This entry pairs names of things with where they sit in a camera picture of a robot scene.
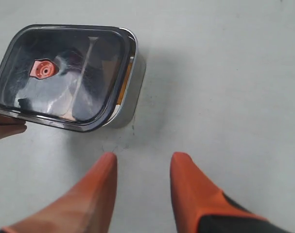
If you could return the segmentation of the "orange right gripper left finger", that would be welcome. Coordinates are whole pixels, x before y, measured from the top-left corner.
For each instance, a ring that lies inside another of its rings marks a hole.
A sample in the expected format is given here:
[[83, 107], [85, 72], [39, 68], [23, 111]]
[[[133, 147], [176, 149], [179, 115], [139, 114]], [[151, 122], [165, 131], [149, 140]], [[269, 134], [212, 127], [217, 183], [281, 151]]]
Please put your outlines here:
[[117, 157], [103, 154], [86, 175], [59, 199], [9, 226], [3, 233], [106, 233], [117, 191]]

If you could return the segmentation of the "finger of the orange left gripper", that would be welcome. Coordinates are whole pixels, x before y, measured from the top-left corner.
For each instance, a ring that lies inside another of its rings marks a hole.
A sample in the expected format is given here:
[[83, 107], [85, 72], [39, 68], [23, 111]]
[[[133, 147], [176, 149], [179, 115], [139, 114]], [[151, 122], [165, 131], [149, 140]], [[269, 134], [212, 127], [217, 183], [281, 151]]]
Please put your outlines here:
[[0, 115], [0, 140], [12, 135], [25, 132], [26, 121]]

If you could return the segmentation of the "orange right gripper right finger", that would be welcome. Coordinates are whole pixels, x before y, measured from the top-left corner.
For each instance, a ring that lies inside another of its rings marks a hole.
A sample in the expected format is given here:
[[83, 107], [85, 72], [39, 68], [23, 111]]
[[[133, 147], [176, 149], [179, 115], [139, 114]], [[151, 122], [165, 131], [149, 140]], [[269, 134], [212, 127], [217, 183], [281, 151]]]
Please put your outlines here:
[[170, 163], [171, 202], [179, 233], [284, 233], [215, 185], [184, 152]]

